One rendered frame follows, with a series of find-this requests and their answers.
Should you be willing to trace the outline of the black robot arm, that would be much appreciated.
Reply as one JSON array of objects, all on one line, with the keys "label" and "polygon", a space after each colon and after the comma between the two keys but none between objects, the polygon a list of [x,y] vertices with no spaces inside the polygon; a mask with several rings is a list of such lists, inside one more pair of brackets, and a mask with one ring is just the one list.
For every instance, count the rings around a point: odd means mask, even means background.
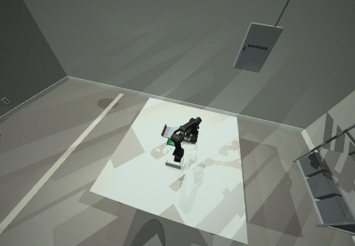
[{"label": "black robot arm", "polygon": [[[188,123],[186,123],[183,126],[180,126],[179,129],[175,130],[171,135],[171,140],[175,144],[175,150],[173,152],[173,156],[175,156],[174,162],[180,163],[184,155],[184,149],[181,147],[181,142],[185,137],[185,133],[188,136],[192,134],[191,130],[192,131],[197,130],[197,126],[200,124],[200,122],[202,122],[200,117],[197,117],[196,119],[191,118]],[[183,132],[183,137],[180,137],[179,135],[176,134],[179,131]]]}]

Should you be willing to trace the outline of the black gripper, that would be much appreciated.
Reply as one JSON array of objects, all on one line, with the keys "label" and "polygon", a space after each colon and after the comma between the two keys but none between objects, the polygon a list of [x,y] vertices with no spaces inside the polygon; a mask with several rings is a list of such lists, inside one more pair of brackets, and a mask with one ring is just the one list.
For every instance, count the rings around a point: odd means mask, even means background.
[{"label": "black gripper", "polygon": [[[197,126],[197,129],[199,130],[199,126]],[[190,138],[190,142],[197,142],[197,137],[198,137],[198,130],[192,131],[192,136]]]}]

